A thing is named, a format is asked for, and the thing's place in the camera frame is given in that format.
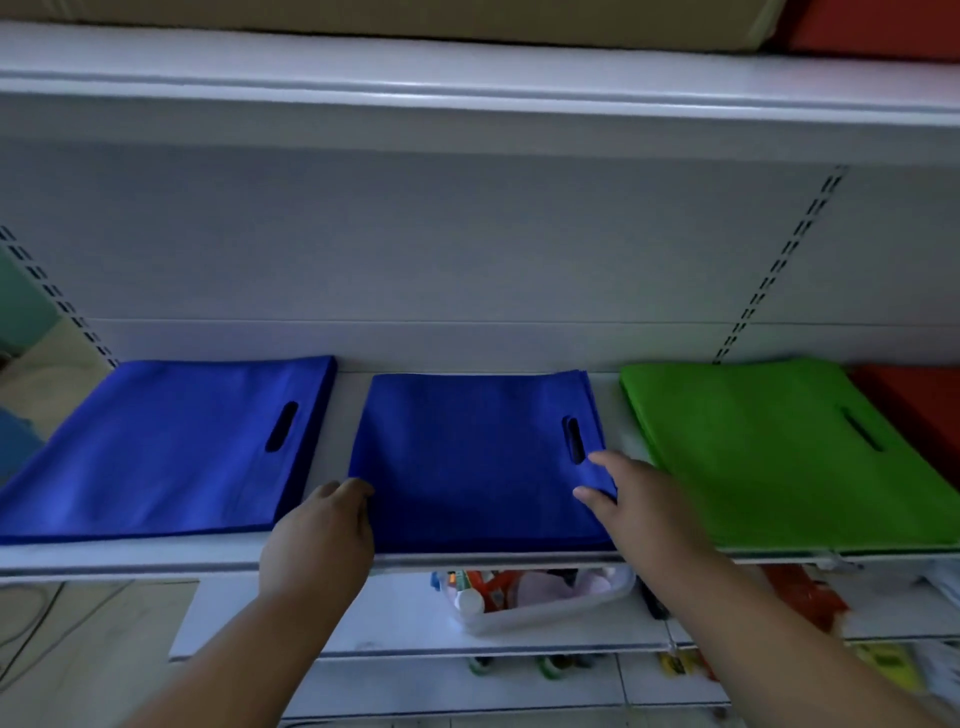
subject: green bag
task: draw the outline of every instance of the green bag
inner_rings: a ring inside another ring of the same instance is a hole
[[[620,383],[718,546],[960,546],[960,494],[836,364],[635,364]]]

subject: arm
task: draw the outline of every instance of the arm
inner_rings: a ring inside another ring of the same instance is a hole
[[[373,561],[362,480],[327,483],[285,516],[260,557],[257,598],[126,728],[275,728]]]
[[[716,551],[670,475],[613,451],[590,460],[612,475],[617,503],[586,487],[574,495],[683,623],[751,725],[942,728],[910,695]]]

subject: green wall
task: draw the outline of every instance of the green wall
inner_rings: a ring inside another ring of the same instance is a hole
[[[0,252],[0,351],[20,354],[57,322],[57,310]]]

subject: shelf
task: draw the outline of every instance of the shelf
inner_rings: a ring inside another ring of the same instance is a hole
[[[956,164],[958,78],[948,64],[0,23],[0,133],[29,138]],[[128,99],[150,103],[115,103]]]
[[[370,388],[372,374],[341,374],[324,419],[307,491],[347,475],[353,437]],[[633,412],[620,391],[616,374],[591,374],[590,384],[608,447],[647,459],[648,454]],[[63,579],[196,577],[255,574],[268,534],[233,533],[173,536],[156,539],[89,541],[73,544],[0,546],[0,582]],[[852,560],[903,559],[931,555],[956,558],[960,553],[887,552],[859,554]],[[733,552],[738,563],[830,563],[825,551]],[[455,568],[557,569],[622,563],[615,552],[545,554],[418,554],[378,555],[373,572],[431,571]]]
[[[467,661],[364,660],[318,663],[307,673],[284,719],[432,716],[623,706],[616,658],[547,680],[531,657],[494,661],[473,675]]]
[[[923,564],[868,566],[856,573],[828,574],[829,585],[851,611],[843,619],[848,642],[919,642],[960,638],[960,609],[929,584],[911,583]],[[668,621],[677,646],[693,639],[675,620]]]
[[[372,576],[321,654],[344,658],[537,655],[669,648],[661,621],[638,593],[570,619],[473,637],[451,616],[423,573]],[[170,648],[172,661],[192,657],[256,596],[255,577],[205,579]]]
[[[720,683],[704,675],[670,677],[660,669],[655,654],[622,655],[619,661],[623,690],[631,705],[668,708],[730,703]]]

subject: forearm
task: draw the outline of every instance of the forearm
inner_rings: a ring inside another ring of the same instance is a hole
[[[941,725],[726,557],[699,555],[681,569],[654,575],[650,586],[693,637],[752,725]]]
[[[275,728],[339,616],[258,597],[127,728]]]

